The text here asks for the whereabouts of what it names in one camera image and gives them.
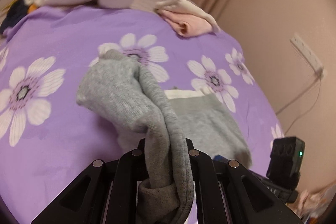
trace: gray-green fabric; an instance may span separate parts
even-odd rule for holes
[[[190,212],[193,176],[182,128],[149,70],[116,50],[83,77],[77,103],[111,121],[118,134],[146,133],[149,179],[138,188],[142,224],[183,224]]]
[[[215,94],[169,100],[186,138],[211,158],[221,155],[252,165],[251,153],[229,109]]]

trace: mattress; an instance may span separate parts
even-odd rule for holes
[[[279,122],[233,37],[181,38],[140,10],[42,7],[0,46],[0,196],[20,224],[92,161],[122,155],[114,126],[75,102],[81,78],[110,48],[145,64],[164,90],[210,86],[249,145],[251,169],[265,175]],[[196,221],[194,206],[188,223]]]

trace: power strip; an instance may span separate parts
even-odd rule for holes
[[[317,57],[317,55],[309,48],[309,46],[300,38],[297,33],[295,33],[294,36],[290,39],[290,42],[298,49],[298,51],[306,59],[315,73],[322,79],[326,75],[326,72],[321,60]]]

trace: pink cloth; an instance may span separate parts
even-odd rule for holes
[[[196,37],[213,31],[211,24],[201,17],[167,10],[157,13],[182,37]]]

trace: flower print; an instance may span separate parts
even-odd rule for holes
[[[238,98],[238,91],[231,86],[231,77],[223,69],[216,71],[216,66],[210,58],[204,55],[201,58],[202,64],[190,60],[187,63],[188,68],[199,78],[192,79],[191,85],[195,90],[209,86],[216,94],[219,101],[225,102],[231,112],[236,112],[233,98]]]
[[[225,59],[230,63],[229,66],[235,75],[241,75],[246,83],[253,85],[254,78],[243,63],[243,55],[240,52],[233,48],[231,54],[225,54]]]
[[[120,43],[104,43],[98,47],[99,56],[106,53],[108,50],[114,49],[122,52],[141,64],[147,66],[149,71],[154,75],[159,82],[166,82],[169,79],[167,71],[156,63],[166,62],[169,57],[166,54],[166,49],[162,46],[155,46],[157,37],[152,34],[145,35],[136,42],[136,37],[133,33],[128,33],[120,39]],[[93,66],[98,62],[98,57],[92,60],[89,66]]]
[[[0,51],[0,71],[2,71],[3,67],[6,64],[7,55],[8,49],[5,47]]]
[[[271,127],[271,132],[272,132],[272,136],[273,136],[273,140],[271,140],[271,149],[272,149],[273,148],[273,141],[275,139],[284,138],[285,135],[283,134],[279,124],[275,125],[275,129],[274,129],[274,127]]]
[[[14,147],[26,127],[26,120],[38,126],[50,116],[51,103],[43,97],[54,93],[63,83],[64,69],[53,70],[41,77],[55,63],[56,58],[39,58],[28,70],[22,66],[13,70],[9,89],[0,91],[0,138],[9,130],[9,144]]]

